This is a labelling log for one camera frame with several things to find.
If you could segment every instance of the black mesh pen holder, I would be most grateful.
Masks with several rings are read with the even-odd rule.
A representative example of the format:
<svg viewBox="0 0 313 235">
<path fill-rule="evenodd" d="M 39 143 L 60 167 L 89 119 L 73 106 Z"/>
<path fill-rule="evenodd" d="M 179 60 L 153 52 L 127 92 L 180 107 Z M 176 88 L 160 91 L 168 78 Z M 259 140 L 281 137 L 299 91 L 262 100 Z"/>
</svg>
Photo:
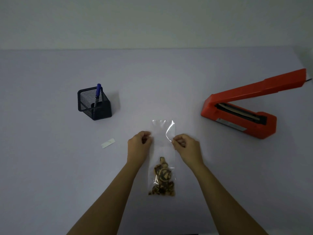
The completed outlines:
<svg viewBox="0 0 313 235">
<path fill-rule="evenodd" d="M 78 91 L 78 110 L 84 112 L 93 120 L 112 117 L 111 103 L 103 93 L 102 87 L 99 102 L 95 107 L 96 89 L 97 87 L 91 87 Z"/>
</svg>

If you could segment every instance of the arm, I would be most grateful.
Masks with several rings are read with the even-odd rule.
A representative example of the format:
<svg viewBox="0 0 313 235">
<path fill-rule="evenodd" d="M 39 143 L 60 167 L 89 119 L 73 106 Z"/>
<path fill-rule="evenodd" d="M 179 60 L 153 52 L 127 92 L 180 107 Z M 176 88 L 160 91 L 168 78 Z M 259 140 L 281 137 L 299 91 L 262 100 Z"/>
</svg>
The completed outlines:
<svg viewBox="0 0 313 235">
<path fill-rule="evenodd" d="M 134 179 L 151 146 L 149 135 L 150 132 L 141 131 L 128 140 L 125 166 L 67 235 L 117 234 Z"/>
<path fill-rule="evenodd" d="M 196 176 L 220 235 L 267 234 L 204 165 L 198 141 L 181 134 L 172 143 Z"/>
</svg>

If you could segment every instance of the person's left hand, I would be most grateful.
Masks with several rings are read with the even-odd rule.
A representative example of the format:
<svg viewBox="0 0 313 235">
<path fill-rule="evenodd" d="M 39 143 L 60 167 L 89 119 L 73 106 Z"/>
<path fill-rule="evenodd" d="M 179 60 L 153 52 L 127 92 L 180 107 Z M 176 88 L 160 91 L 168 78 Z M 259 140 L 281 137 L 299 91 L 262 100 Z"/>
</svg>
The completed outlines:
<svg viewBox="0 0 313 235">
<path fill-rule="evenodd" d="M 141 167 L 145 162 L 152 143 L 149 131 L 141 131 L 128 140 L 127 162 Z"/>
</svg>

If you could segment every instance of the clear plastic bag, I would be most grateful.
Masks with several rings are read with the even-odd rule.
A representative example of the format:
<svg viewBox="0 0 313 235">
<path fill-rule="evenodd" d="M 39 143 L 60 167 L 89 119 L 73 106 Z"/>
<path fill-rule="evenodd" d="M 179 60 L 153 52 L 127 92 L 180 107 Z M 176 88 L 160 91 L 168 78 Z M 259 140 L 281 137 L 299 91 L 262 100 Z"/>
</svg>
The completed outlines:
<svg viewBox="0 0 313 235">
<path fill-rule="evenodd" d="M 175 136 L 172 120 L 152 120 L 151 135 L 154 147 L 151 150 L 148 170 L 149 195 L 175 195 L 175 150 L 171 143 Z"/>
</svg>

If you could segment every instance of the white tabletop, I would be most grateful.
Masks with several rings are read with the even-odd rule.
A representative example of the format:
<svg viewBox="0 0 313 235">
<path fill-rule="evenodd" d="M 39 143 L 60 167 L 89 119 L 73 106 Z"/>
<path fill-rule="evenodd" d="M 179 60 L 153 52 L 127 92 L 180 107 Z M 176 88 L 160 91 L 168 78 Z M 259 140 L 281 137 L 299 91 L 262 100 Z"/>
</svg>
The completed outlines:
<svg viewBox="0 0 313 235">
<path fill-rule="evenodd" d="M 177 134 L 200 140 L 206 164 L 265 229 L 312 229 L 312 83 L 235 102 L 277 116 L 265 140 L 200 116 L 210 94 L 300 68 L 289 47 L 0 51 L 0 233 L 65 234 L 125 164 L 127 140 L 152 119 L 174 120 Z M 77 110 L 77 91 L 97 83 L 113 116 L 92 121 Z M 119 234 L 216 230 L 178 154 L 174 198 L 147 195 L 147 166 Z"/>
</svg>

